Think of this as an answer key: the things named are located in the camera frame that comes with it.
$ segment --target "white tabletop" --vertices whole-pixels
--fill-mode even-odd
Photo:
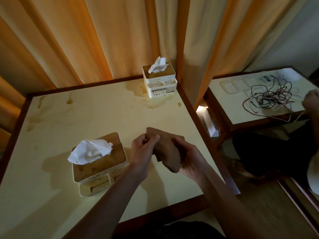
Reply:
[[[252,84],[265,84],[264,80],[262,79],[263,76],[276,76],[276,77],[284,77],[285,80],[290,81],[292,83],[292,98],[291,100],[294,101],[294,103],[291,103],[291,110],[292,112],[298,112],[304,110],[301,102],[305,95],[313,89],[316,89],[317,87],[313,85],[309,80],[298,74],[296,71],[294,71],[292,68],[284,68],[279,70],[273,70],[273,71],[264,71],[254,74],[247,74],[247,75],[241,75],[241,76],[232,76],[232,77],[226,77],[226,78],[220,78],[220,79],[213,79],[210,84],[209,88],[218,100],[219,104],[225,111],[226,115],[230,119],[230,121],[233,124],[253,121],[262,119],[264,117],[255,116],[253,114],[250,114],[249,112],[245,111],[242,107],[242,103],[244,100],[246,100],[250,94],[251,90],[250,87]],[[233,83],[234,80],[244,80],[247,81],[249,90],[248,91],[241,91],[237,90],[238,93],[236,94],[229,94],[227,93],[222,87],[221,82],[228,81],[230,83]],[[267,84],[267,87],[269,88],[272,85],[272,82]],[[247,107],[251,112],[254,113],[254,111],[258,112],[258,114],[261,115],[267,115],[267,116],[278,116],[282,114],[289,113],[289,110],[285,108],[281,108],[279,110],[273,110],[273,109],[255,109],[251,110],[249,107]]]
[[[81,140],[117,132],[126,153],[155,127],[195,144],[220,175],[179,94],[150,99],[143,80],[34,97],[0,186],[1,238],[61,238],[99,200],[80,197],[67,161]],[[153,156],[122,221],[201,195]]]

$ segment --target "pile of cables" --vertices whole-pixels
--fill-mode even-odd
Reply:
[[[284,85],[281,85],[279,79],[276,76],[270,75],[270,77],[273,78],[272,87],[267,88],[265,85],[253,85],[251,87],[250,97],[242,103],[242,106],[250,114],[253,114],[255,116],[260,116],[260,117],[273,117],[273,116],[265,116],[265,115],[258,114],[259,112],[253,109],[253,107],[257,109],[260,109],[260,108],[271,109],[278,106],[283,106],[290,111],[289,120],[284,120],[286,122],[289,122],[291,118],[291,103],[294,102],[290,100],[290,98],[292,97],[292,93],[291,93],[292,84],[291,82],[286,81]],[[275,81],[277,81],[279,88],[277,90],[272,91],[272,89],[275,86]],[[256,87],[262,88],[262,90],[265,90],[265,92],[253,92],[253,90],[255,90]],[[248,105],[254,113],[247,110],[247,108],[245,107],[245,104]]]

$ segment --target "brown cloth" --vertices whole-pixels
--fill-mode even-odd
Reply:
[[[147,140],[150,140],[151,137],[157,134],[160,135],[160,139],[154,146],[153,150],[157,161],[162,161],[165,167],[167,167],[173,173],[177,173],[181,168],[181,160],[185,157],[185,152],[178,145],[174,145],[173,139],[176,137],[184,139],[184,137],[164,132],[152,127],[146,128]]]

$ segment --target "seated person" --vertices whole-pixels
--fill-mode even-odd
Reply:
[[[250,178],[265,177],[265,166],[278,169],[319,194],[319,92],[308,92],[302,102],[311,121],[290,134],[288,141],[244,132],[233,137],[240,160],[234,169]]]
[[[68,238],[111,238],[127,204],[139,184],[147,177],[154,145],[159,135],[144,144],[145,134],[132,142],[130,164],[93,208],[63,237]],[[192,179],[203,191],[205,198],[227,238],[271,238],[277,236],[261,225],[228,189],[199,150],[192,144],[177,139],[185,149],[186,158],[180,172]],[[176,222],[169,226],[137,231],[130,238],[225,238],[204,222]]]

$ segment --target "foot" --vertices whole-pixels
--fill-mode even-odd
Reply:
[[[255,176],[249,172],[247,172],[244,168],[244,165],[240,162],[240,160],[234,159],[233,160],[233,168],[240,173],[243,176],[249,177],[249,178],[254,178],[254,179],[263,179],[265,178],[265,175],[262,176]]]

